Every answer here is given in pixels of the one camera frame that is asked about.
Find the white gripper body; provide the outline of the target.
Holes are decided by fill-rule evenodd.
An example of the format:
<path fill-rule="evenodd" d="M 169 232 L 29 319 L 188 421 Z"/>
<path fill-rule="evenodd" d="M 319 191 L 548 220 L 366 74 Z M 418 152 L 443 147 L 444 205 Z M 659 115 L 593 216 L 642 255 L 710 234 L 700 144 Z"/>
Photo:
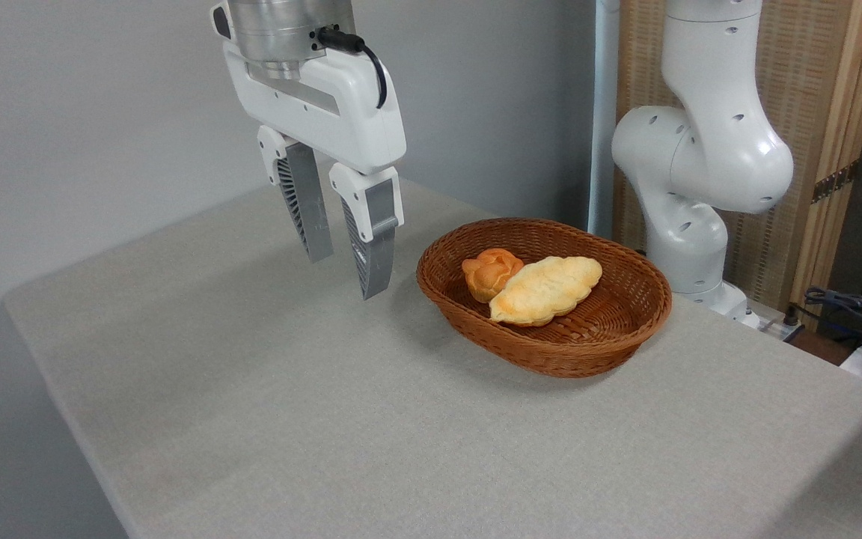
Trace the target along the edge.
<path fill-rule="evenodd" d="M 219 2 L 213 30 L 244 112 L 360 174 L 406 150 L 388 71 L 361 48 L 349 2 Z"/>

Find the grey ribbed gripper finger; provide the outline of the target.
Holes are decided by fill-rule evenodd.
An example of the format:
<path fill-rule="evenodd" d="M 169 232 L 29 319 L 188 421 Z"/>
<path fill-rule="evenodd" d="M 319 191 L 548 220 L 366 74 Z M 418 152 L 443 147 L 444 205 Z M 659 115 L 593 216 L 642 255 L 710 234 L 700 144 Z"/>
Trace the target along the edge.
<path fill-rule="evenodd" d="M 328 258 L 333 253 L 331 229 L 314 150 L 264 125 L 257 140 L 268 178 L 283 195 L 308 259 L 317 263 Z"/>
<path fill-rule="evenodd" d="M 336 163 L 329 181 L 342 202 L 363 300 L 386 290 L 394 266 L 396 229 L 404 224 L 400 178 L 395 167 L 360 174 Z"/>

